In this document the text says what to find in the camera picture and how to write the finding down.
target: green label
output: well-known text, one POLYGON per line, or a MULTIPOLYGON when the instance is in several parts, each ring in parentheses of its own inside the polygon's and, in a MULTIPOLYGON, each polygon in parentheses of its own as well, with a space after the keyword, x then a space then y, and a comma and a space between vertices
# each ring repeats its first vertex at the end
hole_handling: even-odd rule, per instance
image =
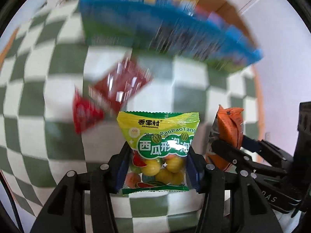
POLYGON ((138 140, 137 148, 139 154, 146 159, 166 157, 169 154, 186 157, 192 140, 193 135, 186 133, 171 134, 165 138, 159 134, 146 134, 138 140))

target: green and yellow candy package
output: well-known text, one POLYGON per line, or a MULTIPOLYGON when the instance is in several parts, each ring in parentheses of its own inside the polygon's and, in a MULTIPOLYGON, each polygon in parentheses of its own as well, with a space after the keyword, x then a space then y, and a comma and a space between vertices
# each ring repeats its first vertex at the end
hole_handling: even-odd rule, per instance
POLYGON ((186 156, 199 113, 119 112, 117 121, 133 150, 123 194, 188 191, 186 156))

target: dark red snack package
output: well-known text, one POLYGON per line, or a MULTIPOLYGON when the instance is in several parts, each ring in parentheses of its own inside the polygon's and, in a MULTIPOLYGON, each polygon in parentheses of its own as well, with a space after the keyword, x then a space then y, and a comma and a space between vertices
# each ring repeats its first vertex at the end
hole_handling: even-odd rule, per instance
POLYGON ((76 90, 73 98, 73 122, 76 133, 81 133, 104 119, 104 112, 76 90))
POLYGON ((122 105, 152 79, 149 70, 125 58, 102 80, 89 87, 90 97, 106 112, 117 115, 122 105))

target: yellow candy ball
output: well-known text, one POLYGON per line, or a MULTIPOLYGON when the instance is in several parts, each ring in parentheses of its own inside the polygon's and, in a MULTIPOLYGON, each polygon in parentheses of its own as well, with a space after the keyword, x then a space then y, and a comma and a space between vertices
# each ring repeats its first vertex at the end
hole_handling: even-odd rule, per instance
POLYGON ((157 181, 160 181, 164 184, 168 184, 172 181, 173 174, 166 168, 160 169, 160 171, 155 176, 157 181))
POLYGON ((171 185, 178 186, 183 182, 184 172, 176 172, 172 174, 171 185))
POLYGON ((166 168, 170 172, 179 172, 183 168, 183 159, 181 157, 174 157, 166 160, 166 168))
POLYGON ((141 168, 142 173, 144 175, 154 176, 160 171, 161 164, 157 160, 146 159, 146 160, 144 160, 144 162, 147 164, 146 166, 141 168))

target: green and white checkered cloth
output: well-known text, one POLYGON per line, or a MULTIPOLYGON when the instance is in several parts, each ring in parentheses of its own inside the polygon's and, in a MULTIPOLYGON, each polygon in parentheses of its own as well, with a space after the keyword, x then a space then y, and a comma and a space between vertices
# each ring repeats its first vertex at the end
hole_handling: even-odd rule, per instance
MULTIPOLYGON (((37 216, 69 170, 92 171, 119 153, 125 140, 115 118, 82 135, 74 132, 74 86, 87 97, 96 82, 131 49, 84 44, 77 0, 39 12, 21 26, 0 73, 0 168, 22 208, 37 216)), ((245 133, 258 136, 257 99, 250 67, 230 76, 193 60, 135 53, 154 81, 128 101, 126 110, 200 113, 192 143, 206 146, 206 127, 218 104, 243 107, 245 133)), ((86 225, 91 232, 89 194, 86 225)), ((189 192, 143 192, 112 196, 120 232, 169 232, 197 224, 203 196, 189 192)))

